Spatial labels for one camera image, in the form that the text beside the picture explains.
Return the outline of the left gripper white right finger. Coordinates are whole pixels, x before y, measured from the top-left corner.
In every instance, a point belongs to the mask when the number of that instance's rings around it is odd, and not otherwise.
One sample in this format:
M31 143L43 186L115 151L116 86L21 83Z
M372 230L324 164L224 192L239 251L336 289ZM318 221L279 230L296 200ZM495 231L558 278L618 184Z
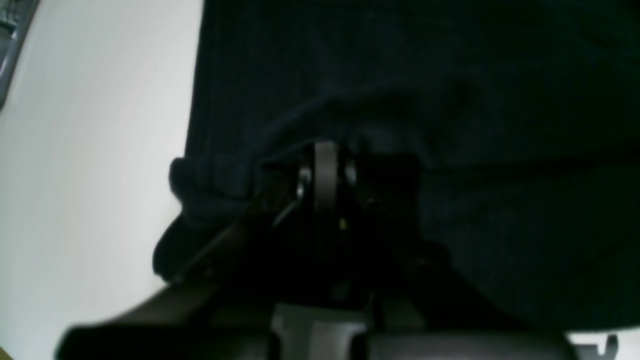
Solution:
M348 208L356 184L355 160L337 143L317 141L302 153L297 203L315 218L337 217Z

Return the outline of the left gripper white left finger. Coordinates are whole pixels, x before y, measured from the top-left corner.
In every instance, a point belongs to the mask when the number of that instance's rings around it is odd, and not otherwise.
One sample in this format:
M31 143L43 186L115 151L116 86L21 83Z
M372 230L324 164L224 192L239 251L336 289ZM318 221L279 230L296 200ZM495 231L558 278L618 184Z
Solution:
M279 360L277 226L298 202L256 199L169 285L110 320L67 330L57 360Z

